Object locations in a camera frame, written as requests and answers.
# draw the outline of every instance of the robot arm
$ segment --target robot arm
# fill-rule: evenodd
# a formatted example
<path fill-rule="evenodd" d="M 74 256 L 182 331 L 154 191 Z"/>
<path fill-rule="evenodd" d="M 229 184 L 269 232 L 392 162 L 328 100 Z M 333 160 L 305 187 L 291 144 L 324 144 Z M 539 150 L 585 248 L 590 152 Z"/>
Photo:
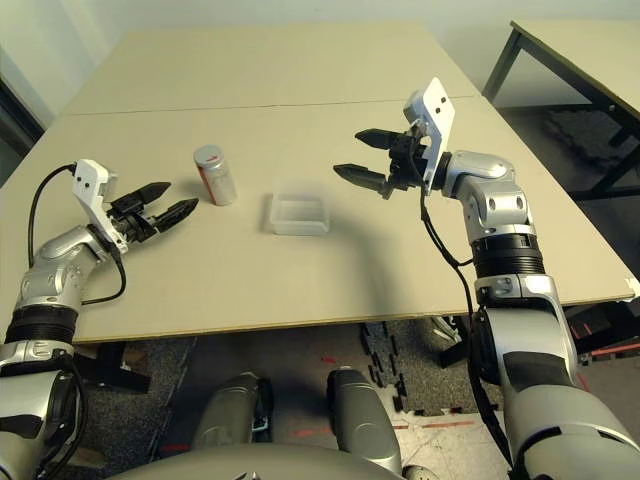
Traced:
<path fill-rule="evenodd" d="M 384 198 L 417 186 L 462 204 L 480 305 L 469 361 L 501 386 L 512 477 L 634 477 L 640 448 L 600 400 L 575 385 L 575 347 L 513 166 L 493 155 L 445 151 L 455 112 L 437 79 L 404 111 L 408 131 L 356 135 L 389 150 L 388 178 L 357 165 L 334 169 Z"/>
<path fill-rule="evenodd" d="M 22 279 L 5 343 L 0 345 L 1 480 L 33 478 L 39 464 L 42 471 L 82 433 L 81 380 L 72 362 L 81 306 L 122 293 L 126 283 L 121 255 L 129 243 L 171 228 L 198 203 L 183 200 L 162 215 L 146 215 L 145 204 L 169 187 L 163 182 L 114 200 L 105 211 L 115 174 L 92 160 L 79 160 L 73 170 L 72 190 L 90 224 L 63 233 L 37 252 Z M 120 292 L 83 301 L 89 275 L 109 257 L 123 275 Z"/>

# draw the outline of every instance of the white wall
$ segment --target white wall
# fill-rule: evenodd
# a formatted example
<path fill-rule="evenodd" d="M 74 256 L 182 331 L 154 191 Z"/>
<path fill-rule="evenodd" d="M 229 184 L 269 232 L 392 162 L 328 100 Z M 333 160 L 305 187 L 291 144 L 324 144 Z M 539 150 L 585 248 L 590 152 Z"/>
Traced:
<path fill-rule="evenodd" d="M 512 18 L 640 18 L 637 0 L 0 0 L 0 74 L 49 125 L 123 33 L 143 28 L 421 19 L 481 88 Z M 417 57 L 428 62 L 429 58 Z M 579 101 L 528 58 L 499 103 Z"/>

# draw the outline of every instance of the metal can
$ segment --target metal can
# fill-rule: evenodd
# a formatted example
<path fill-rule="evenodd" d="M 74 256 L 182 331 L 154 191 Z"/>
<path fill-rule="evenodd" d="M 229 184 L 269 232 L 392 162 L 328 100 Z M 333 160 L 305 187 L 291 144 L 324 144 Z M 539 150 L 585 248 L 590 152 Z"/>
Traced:
<path fill-rule="evenodd" d="M 229 165 L 222 150 L 216 145 L 205 145 L 193 153 L 200 177 L 211 201 L 216 205 L 229 205 L 237 197 Z"/>

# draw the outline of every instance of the cable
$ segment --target cable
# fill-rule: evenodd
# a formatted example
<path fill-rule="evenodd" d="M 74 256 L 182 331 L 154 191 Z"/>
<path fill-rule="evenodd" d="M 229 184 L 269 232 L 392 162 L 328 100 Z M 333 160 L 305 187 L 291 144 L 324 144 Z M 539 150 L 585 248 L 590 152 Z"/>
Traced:
<path fill-rule="evenodd" d="M 449 264 L 451 268 L 456 272 L 458 278 L 462 282 L 462 287 L 464 288 L 464 295 L 467 301 L 467 314 L 469 316 L 469 334 L 467 335 L 467 369 L 469 374 L 469 383 L 471 384 L 471 391 L 473 392 L 473 398 L 478 407 L 478 412 L 480 413 L 480 417 L 482 421 L 489 430 L 491 437 L 494 442 L 498 446 L 498 449 L 504 456 L 505 460 L 510 466 L 513 466 L 513 462 L 511 461 L 511 455 L 509 453 L 509 443 L 507 441 L 507 437 L 502 431 L 502 427 L 498 422 L 498 418 L 496 417 L 495 412 L 491 406 L 491 402 L 489 401 L 489 397 L 487 392 L 485 391 L 482 383 L 480 382 L 480 372 L 478 371 L 477 366 L 473 362 L 472 356 L 472 337 L 474 330 L 474 317 L 473 317 L 473 302 L 471 301 L 471 291 L 469 289 L 469 284 L 467 283 L 467 279 L 464 278 L 464 275 L 460 271 L 460 267 L 464 265 L 470 264 L 473 259 L 467 260 L 465 262 L 459 262 L 456 258 L 447 250 L 444 245 L 444 242 L 440 239 L 438 232 L 436 232 L 435 227 L 433 226 L 433 222 L 431 221 L 431 216 L 429 215 L 429 211 L 427 210 L 427 206 L 425 203 L 425 199 L 427 196 L 427 186 L 420 177 L 418 173 L 418 169 L 415 166 L 413 161 L 413 151 L 415 150 L 416 140 L 412 142 L 409 147 L 409 164 L 413 170 L 414 175 L 420 179 L 420 218 L 424 223 L 424 226 L 431 238 L 431 241 L 438 249 L 442 257 Z"/>
<path fill-rule="evenodd" d="M 110 300 L 115 300 L 120 295 L 124 293 L 127 288 L 127 274 L 124 271 L 124 264 L 122 263 L 122 257 L 120 256 L 120 250 L 113 243 L 109 243 L 107 249 L 113 258 L 113 261 L 118 268 L 118 272 L 120 273 L 120 290 L 118 290 L 113 295 L 109 295 L 108 297 L 95 298 L 92 300 L 83 300 L 82 305 L 94 305 L 96 303 L 108 302 Z"/>
<path fill-rule="evenodd" d="M 61 167 L 56 168 L 53 172 L 44 177 L 44 180 L 42 180 L 40 185 L 38 185 L 36 193 L 33 195 L 33 200 L 31 200 L 31 209 L 29 210 L 29 225 L 27 228 L 27 258 L 29 261 L 29 268 L 33 267 L 33 223 L 36 218 L 36 208 L 38 206 L 40 195 L 42 194 L 44 187 L 47 186 L 47 183 L 49 183 L 53 177 L 55 177 L 59 173 L 64 172 L 65 170 L 73 173 L 75 171 L 75 168 L 76 166 L 74 164 L 62 165 Z"/>
<path fill-rule="evenodd" d="M 84 431 L 87 427 L 87 419 L 89 417 L 89 404 L 87 401 L 87 390 L 82 381 L 82 377 L 80 376 L 80 372 L 78 372 L 78 367 L 76 367 L 76 364 L 73 362 L 73 357 L 71 357 L 70 355 L 68 355 L 67 357 L 69 358 L 69 366 L 71 368 L 71 371 L 73 372 L 73 378 L 76 381 L 76 388 L 78 389 L 78 395 L 80 396 L 80 422 L 78 423 L 78 429 L 76 430 L 76 437 L 73 439 L 73 441 L 69 445 L 69 448 L 67 449 L 65 454 L 62 456 L 58 464 L 55 467 L 53 467 L 51 471 L 48 473 L 43 468 L 41 471 L 41 474 L 38 476 L 38 478 L 46 478 L 48 480 L 55 478 L 55 476 L 60 473 L 60 470 L 62 470 L 62 468 L 67 464 L 67 462 L 69 462 L 73 454 L 78 449 L 78 446 L 80 445 L 80 441 L 84 436 Z"/>

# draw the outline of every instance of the table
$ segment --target table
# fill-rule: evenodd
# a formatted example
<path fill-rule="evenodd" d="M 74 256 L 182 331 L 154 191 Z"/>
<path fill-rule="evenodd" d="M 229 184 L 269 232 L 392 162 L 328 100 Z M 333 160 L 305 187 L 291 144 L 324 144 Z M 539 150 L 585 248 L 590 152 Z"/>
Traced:
<path fill-rule="evenodd" d="M 495 109 L 482 97 L 453 101 L 457 116 L 449 148 L 491 152 L 515 165 L 562 301 L 632 297 L 633 275 Z M 0 190 L 0 328 L 9 322 L 26 268 L 26 219 L 35 185 L 55 166 L 78 158 L 116 170 L 118 194 L 150 181 L 173 182 L 157 212 L 184 197 L 201 198 L 181 225 L 131 248 L 124 257 L 127 291 L 116 301 L 83 307 L 78 342 L 465 312 L 458 278 L 419 221 L 419 192 L 395 192 L 384 201 L 332 171 L 345 162 L 385 170 L 386 154 L 353 134 L 369 127 L 402 129 L 403 104 L 61 117 Z M 239 199 L 228 207 L 207 202 L 191 160 L 193 150 L 209 142 L 224 149 L 237 183 Z M 277 236 L 265 228 L 273 184 L 286 178 L 324 185 L 332 202 L 326 237 Z M 86 222 L 69 182 L 56 179 L 45 191 L 36 246 Z M 443 241 L 455 256 L 468 258 L 458 202 L 436 193 L 429 205 Z M 473 267 L 464 273 L 473 280 Z M 87 296 L 117 287 L 115 268 L 101 267 Z"/>
<path fill-rule="evenodd" d="M 64 113 L 404 101 L 435 74 L 451 97 L 479 94 L 421 22 L 142 31 Z"/>
<path fill-rule="evenodd" d="M 514 20 L 513 31 L 482 94 L 493 101 L 520 50 L 524 50 L 622 127 L 610 144 L 640 139 L 640 22 L 602 20 Z M 640 187 L 612 188 L 640 164 L 640 146 L 574 200 L 640 195 Z"/>

